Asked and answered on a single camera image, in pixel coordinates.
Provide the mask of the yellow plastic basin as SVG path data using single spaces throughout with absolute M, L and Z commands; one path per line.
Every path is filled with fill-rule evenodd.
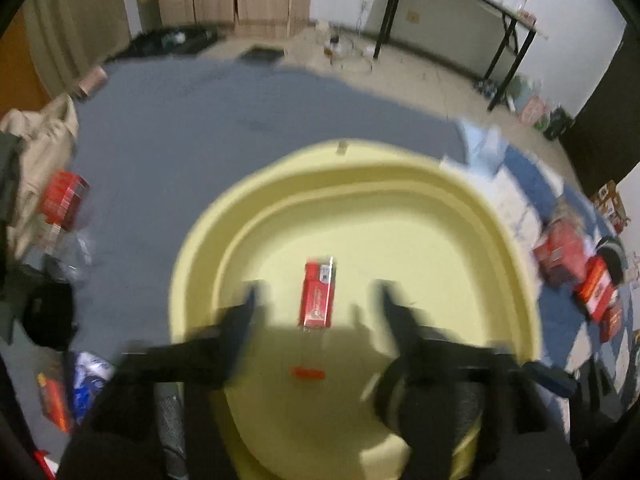
M 298 325 L 305 263 L 333 257 L 332 323 Z M 182 341 L 258 285 L 235 378 L 212 395 L 243 479 L 395 479 L 409 450 L 374 414 L 397 349 L 378 284 L 447 337 L 541 347 L 529 266 L 494 208 L 456 174 L 390 145 L 305 148 L 237 183 L 201 215 L 179 252 L 170 333 Z

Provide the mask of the small red flat box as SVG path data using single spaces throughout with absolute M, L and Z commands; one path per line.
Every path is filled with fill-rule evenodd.
M 600 341 L 610 341 L 622 328 L 624 312 L 622 303 L 615 301 L 604 311 L 600 321 Z

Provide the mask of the black folding table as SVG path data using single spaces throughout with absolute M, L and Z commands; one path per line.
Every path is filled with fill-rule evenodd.
M 498 0 L 386 0 L 372 56 L 393 46 L 477 81 L 490 90 L 491 112 L 538 37 L 547 36 Z

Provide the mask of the cardboard boxes by wall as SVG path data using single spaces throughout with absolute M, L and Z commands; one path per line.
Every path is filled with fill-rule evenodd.
M 630 219 L 626 214 L 616 183 L 609 180 L 590 197 L 600 214 L 610 222 L 617 234 L 623 232 Z

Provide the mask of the black bag on floor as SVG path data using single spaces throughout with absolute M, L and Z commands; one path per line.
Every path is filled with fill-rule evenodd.
M 572 115 L 568 114 L 564 107 L 558 106 L 549 115 L 547 128 L 544 129 L 544 137 L 548 141 L 554 141 L 569 129 L 575 122 Z

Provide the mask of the red tin box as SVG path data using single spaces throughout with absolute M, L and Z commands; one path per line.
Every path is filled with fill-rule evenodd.
M 44 190 L 40 204 L 44 222 L 70 232 L 89 188 L 80 174 L 58 170 Z

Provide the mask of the pink bag on floor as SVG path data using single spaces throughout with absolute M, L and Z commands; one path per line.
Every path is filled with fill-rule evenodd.
M 547 102 L 541 96 L 532 96 L 520 114 L 520 122 L 523 125 L 533 127 L 546 114 Z

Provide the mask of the black case on floor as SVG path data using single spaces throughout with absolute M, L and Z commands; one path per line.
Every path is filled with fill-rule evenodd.
M 216 26 L 168 26 L 142 32 L 126 48 L 109 56 L 105 62 L 196 55 L 224 39 Z

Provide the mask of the red brown cigarette carton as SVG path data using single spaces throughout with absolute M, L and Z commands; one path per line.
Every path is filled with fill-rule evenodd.
M 533 254 L 542 276 L 552 287 L 577 285 L 586 278 L 582 231 L 568 219 L 549 223 L 538 238 Z

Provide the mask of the beige cloth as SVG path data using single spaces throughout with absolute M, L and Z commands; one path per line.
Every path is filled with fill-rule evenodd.
M 74 101 L 63 93 L 38 112 L 14 108 L 1 119 L 1 131 L 22 141 L 21 179 L 9 225 L 12 256 L 20 260 L 37 236 L 39 206 L 49 181 L 72 157 L 79 131 Z

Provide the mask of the black flat tray on floor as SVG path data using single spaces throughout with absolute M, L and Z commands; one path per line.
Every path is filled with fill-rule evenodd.
M 272 65 L 277 64 L 284 56 L 285 52 L 280 48 L 253 46 L 244 51 L 239 60 L 243 63 Z

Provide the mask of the red white box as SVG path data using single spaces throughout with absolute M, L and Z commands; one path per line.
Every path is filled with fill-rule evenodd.
M 593 323 L 600 323 L 614 294 L 614 285 L 608 267 L 601 256 L 587 262 L 585 281 L 575 288 L 575 297 Z

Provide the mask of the black white striped foam cylinder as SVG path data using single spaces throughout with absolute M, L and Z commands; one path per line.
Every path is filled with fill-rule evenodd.
M 615 286 L 623 284 L 628 262 L 622 242 L 615 236 L 602 237 L 597 244 L 597 255 L 605 262 L 612 283 Z

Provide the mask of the grey bed sheet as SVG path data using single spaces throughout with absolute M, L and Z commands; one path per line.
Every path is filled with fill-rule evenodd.
M 248 174 L 307 145 L 363 139 L 464 162 L 453 122 L 306 70 L 206 58 L 119 62 L 77 107 L 72 167 L 89 183 L 78 223 L 91 263 L 76 292 L 77 351 L 114 360 L 166 344 L 181 244 Z

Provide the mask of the red cigarette pack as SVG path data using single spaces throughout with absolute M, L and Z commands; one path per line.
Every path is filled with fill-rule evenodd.
M 335 262 L 330 257 L 305 263 L 298 325 L 305 330 L 325 330 L 332 323 Z

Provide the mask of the dark door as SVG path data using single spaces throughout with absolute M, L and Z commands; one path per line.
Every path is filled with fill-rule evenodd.
M 620 182 L 639 162 L 639 36 L 628 26 L 600 84 L 560 136 L 582 192 Z

